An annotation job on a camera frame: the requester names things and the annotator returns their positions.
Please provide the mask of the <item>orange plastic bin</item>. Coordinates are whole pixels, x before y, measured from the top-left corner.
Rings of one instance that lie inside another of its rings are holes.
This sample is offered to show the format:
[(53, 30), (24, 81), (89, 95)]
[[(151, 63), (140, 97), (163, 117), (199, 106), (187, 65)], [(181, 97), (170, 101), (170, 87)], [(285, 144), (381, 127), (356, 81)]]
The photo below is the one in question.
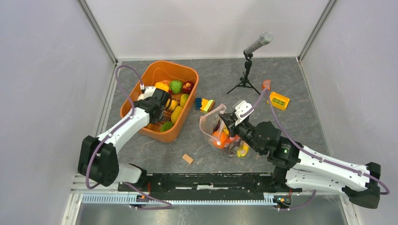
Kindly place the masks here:
[[(188, 101), (183, 107), (176, 124), (174, 124), (170, 130), (166, 132), (160, 132), (161, 125), (166, 121), (170, 121), (170, 116), (172, 114), (171, 111), (166, 109), (163, 113), (163, 120), (157, 122), (156, 124), (149, 124), (139, 131), (139, 133), (143, 135), (165, 143), (172, 142), (178, 137), (191, 107), (195, 104), (196, 88), (199, 82), (199, 75), (194, 69), (164, 60), (152, 63), (143, 73), (140, 80), (129, 94), (128, 99), (126, 99), (120, 109), (120, 116), (124, 117), (132, 107), (130, 101), (136, 101), (138, 96), (144, 92), (145, 86), (154, 86), (157, 82), (165, 82), (170, 85), (172, 80), (180, 80), (182, 83), (186, 81), (195, 83), (195, 86), (191, 94), (189, 94), (190, 96)], [(180, 97), (183, 94), (182, 92), (179, 94), (172, 94), (169, 92), (169, 94), (171, 95), (171, 99), (178, 101), (180, 104)]]

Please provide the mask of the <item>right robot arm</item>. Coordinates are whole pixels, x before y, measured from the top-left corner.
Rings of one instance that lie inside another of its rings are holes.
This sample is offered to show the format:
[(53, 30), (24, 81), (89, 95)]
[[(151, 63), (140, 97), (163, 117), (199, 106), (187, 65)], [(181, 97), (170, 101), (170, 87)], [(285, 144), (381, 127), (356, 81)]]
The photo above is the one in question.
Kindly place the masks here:
[(271, 186), (276, 191), (286, 188), (317, 190), (348, 197), (357, 206), (376, 209), (381, 191), (376, 179), (381, 167), (345, 162), (316, 152), (281, 135), (272, 122), (254, 126), (248, 118), (238, 119), (234, 113), (221, 113), (228, 131), (238, 136), (259, 155), (266, 155), (275, 166)]

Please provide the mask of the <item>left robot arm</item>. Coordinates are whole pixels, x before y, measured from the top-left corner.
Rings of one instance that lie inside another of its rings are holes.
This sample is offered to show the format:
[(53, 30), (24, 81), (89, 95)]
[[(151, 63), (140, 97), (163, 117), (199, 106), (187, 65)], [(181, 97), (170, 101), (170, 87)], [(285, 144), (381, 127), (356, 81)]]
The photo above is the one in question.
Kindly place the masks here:
[(136, 101), (130, 101), (131, 109), (109, 130), (94, 137), (83, 139), (77, 171), (85, 176), (86, 186), (92, 189), (89, 181), (105, 187), (115, 182), (129, 182), (136, 191), (147, 186), (147, 177), (143, 169), (135, 165), (124, 165), (118, 161), (121, 148), (138, 131), (149, 124), (163, 120), (164, 110), (171, 104), (171, 95), (154, 86), (145, 88)]

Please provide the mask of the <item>clear zip top bag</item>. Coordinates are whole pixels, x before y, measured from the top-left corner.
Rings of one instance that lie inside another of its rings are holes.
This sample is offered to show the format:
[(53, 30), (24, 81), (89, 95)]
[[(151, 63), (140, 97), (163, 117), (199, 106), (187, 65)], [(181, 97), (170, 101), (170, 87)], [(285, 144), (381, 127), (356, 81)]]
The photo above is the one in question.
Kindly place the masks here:
[(213, 109), (212, 111), (208, 112), (204, 116), (201, 116), (199, 119), (199, 128), (206, 140), (210, 144), (210, 146), (217, 152), (228, 156), (228, 157), (237, 157), (236, 152), (237, 148), (240, 145), (240, 143), (243, 141), (241, 140), (238, 136), (232, 137), (229, 135), (229, 140), (223, 149), (216, 148), (211, 144), (211, 138), (213, 134), (213, 128), (214, 126), (220, 122), (220, 128), (218, 131), (222, 131), (222, 128), (225, 126), (224, 122), (220, 119), (219, 114), (224, 113), (227, 109), (227, 106), (224, 104), (220, 104), (218, 107)]

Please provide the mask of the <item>orange fruit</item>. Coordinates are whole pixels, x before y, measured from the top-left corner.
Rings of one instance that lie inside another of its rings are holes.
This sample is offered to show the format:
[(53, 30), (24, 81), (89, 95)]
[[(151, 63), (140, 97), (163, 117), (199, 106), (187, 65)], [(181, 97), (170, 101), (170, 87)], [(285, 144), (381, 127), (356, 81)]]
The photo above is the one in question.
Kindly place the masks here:
[(212, 134), (212, 138), (211, 138), (210, 142), (216, 148), (223, 149), (223, 148), (225, 148), (229, 138), (230, 137), (225, 132), (215, 131)]

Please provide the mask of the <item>yellow banana bunch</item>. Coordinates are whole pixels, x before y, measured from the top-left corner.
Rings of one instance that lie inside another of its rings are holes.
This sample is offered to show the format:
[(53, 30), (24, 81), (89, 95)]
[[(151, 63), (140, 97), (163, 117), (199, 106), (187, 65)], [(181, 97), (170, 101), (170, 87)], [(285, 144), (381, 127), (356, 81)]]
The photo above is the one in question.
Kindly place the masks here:
[(238, 158), (246, 158), (250, 155), (249, 153), (250, 153), (250, 146), (247, 143), (242, 141), (237, 148), (237, 152), (236, 152), (237, 157)]

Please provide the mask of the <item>yellow bell pepper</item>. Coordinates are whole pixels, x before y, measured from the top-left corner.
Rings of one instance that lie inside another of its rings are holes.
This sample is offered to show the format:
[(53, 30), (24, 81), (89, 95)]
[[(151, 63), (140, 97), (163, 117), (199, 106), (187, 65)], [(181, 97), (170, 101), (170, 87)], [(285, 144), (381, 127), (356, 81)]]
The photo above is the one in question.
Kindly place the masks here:
[(223, 132), (225, 135), (227, 135), (227, 136), (230, 135), (230, 132), (229, 132), (229, 130), (228, 130), (228, 128), (227, 128), (226, 126), (224, 126), (224, 127), (222, 128), (222, 132)]

